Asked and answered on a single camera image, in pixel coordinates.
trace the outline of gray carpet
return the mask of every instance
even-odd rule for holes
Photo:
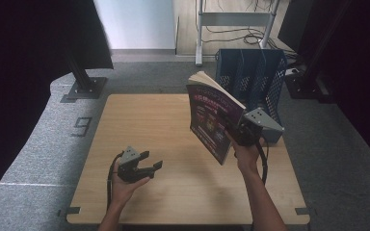
[[[74,79],[51,85],[51,97],[32,136],[0,182],[0,230],[95,230],[66,222],[107,96],[111,93],[186,93],[199,70],[214,76],[216,64],[115,63],[115,70],[88,70],[108,78],[99,99],[60,103]],[[370,149],[333,104],[292,100],[283,87],[278,111],[287,150],[309,209],[308,226],[289,230],[370,230]],[[75,127],[90,117],[85,136]],[[240,227],[126,226],[124,230],[240,230]]]

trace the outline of hand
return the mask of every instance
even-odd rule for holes
[[[259,152],[256,148],[256,145],[252,145],[249,147],[240,146],[237,144],[236,140],[234,140],[227,131],[225,131],[226,136],[230,139],[233,149],[235,151],[235,156],[237,158],[237,166],[239,167],[240,171],[243,173],[252,172],[257,173],[257,159],[259,157]]]
[[[150,178],[143,178],[135,183],[129,184],[121,180],[117,176],[117,171],[119,169],[119,164],[116,163],[113,169],[113,188],[112,188],[112,199],[111,205],[124,207],[128,200],[133,195],[134,191],[137,190],[140,186],[146,184]]]

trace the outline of blue plastic crate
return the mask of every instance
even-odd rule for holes
[[[221,49],[216,81],[251,111],[262,108],[281,125],[278,100],[287,60],[282,50]],[[277,142],[280,132],[263,130],[268,142]]]

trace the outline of book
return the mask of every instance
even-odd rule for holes
[[[239,124],[246,107],[203,71],[191,76],[186,88],[191,131],[223,165],[230,148],[230,139],[225,134],[225,116],[233,124]]]

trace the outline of wall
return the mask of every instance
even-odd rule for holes
[[[172,0],[94,0],[110,49],[174,49]]]

